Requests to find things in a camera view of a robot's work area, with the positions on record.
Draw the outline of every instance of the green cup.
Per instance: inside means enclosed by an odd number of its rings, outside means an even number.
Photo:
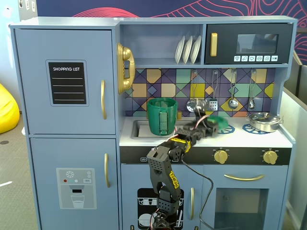
[[[175,129],[178,102],[171,98],[154,98],[147,104],[150,131],[158,136],[170,135]]]

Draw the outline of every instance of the toy kitchen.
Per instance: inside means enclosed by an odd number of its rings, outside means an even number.
[[[157,176],[172,168],[180,193],[174,229],[281,230],[295,140],[279,111],[296,24],[246,16],[11,25],[39,229],[158,229],[167,183],[153,189],[154,164]],[[185,164],[171,151],[167,164],[153,163],[148,155],[171,141],[187,145]]]

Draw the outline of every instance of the silver pot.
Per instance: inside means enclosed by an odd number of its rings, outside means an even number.
[[[265,112],[251,114],[246,119],[253,128],[268,133],[275,132],[279,124],[283,124],[283,119]]]

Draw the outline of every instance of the white counter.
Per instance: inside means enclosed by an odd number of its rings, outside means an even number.
[[[193,120],[193,117],[183,117],[183,120]],[[167,138],[131,138],[133,122],[136,120],[146,120],[146,117],[126,117],[122,130],[120,146],[157,146]],[[277,130],[273,133],[254,134],[242,129],[248,124],[244,117],[227,118],[229,125],[235,128],[233,133],[218,134],[216,137],[208,137],[197,142],[195,147],[264,147],[264,148],[292,148],[292,143],[287,137]]]

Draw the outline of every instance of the microwave buttons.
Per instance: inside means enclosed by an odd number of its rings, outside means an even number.
[[[270,60],[271,60],[271,56],[270,55],[264,56],[263,61],[270,61]]]
[[[256,56],[249,56],[248,61],[255,61]]]
[[[235,56],[234,57],[234,61],[240,61],[241,60],[241,56]]]
[[[248,61],[248,56],[242,56],[242,61]]]
[[[277,59],[278,59],[278,55],[274,55],[272,56],[271,61],[277,61]]]
[[[263,56],[257,56],[256,57],[256,61],[262,61],[263,60]]]

